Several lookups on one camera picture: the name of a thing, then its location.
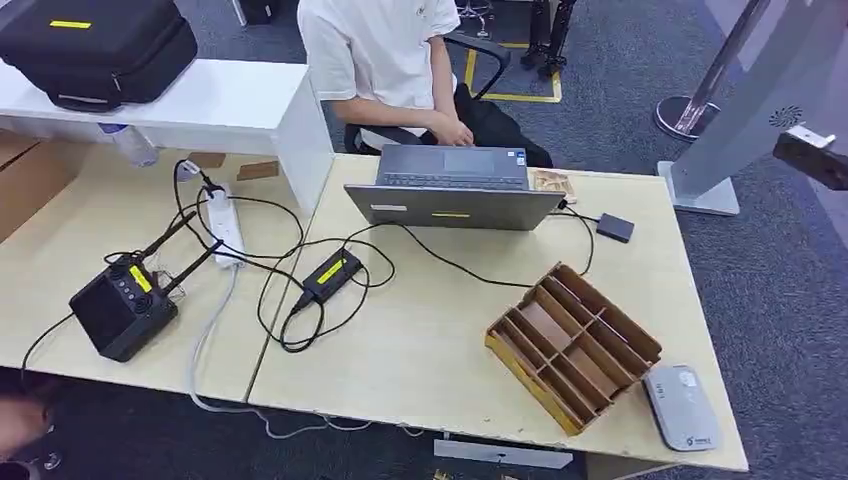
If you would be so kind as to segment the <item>person's right hand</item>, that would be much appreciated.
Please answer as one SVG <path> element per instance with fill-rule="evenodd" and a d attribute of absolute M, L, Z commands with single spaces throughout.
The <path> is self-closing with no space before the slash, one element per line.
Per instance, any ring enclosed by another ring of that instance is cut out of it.
<path fill-rule="evenodd" d="M 474 145 L 474 136 L 471 130 L 463 122 L 450 115 L 438 111 L 429 112 L 426 128 L 435 136 L 439 145 Z"/>

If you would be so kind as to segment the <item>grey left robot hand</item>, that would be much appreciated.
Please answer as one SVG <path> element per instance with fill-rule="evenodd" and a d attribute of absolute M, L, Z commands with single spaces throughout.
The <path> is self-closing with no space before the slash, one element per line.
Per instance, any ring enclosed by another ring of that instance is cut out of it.
<path fill-rule="evenodd" d="M 34 398 L 1 398 L 1 461 L 45 436 L 52 421 L 46 405 Z"/>

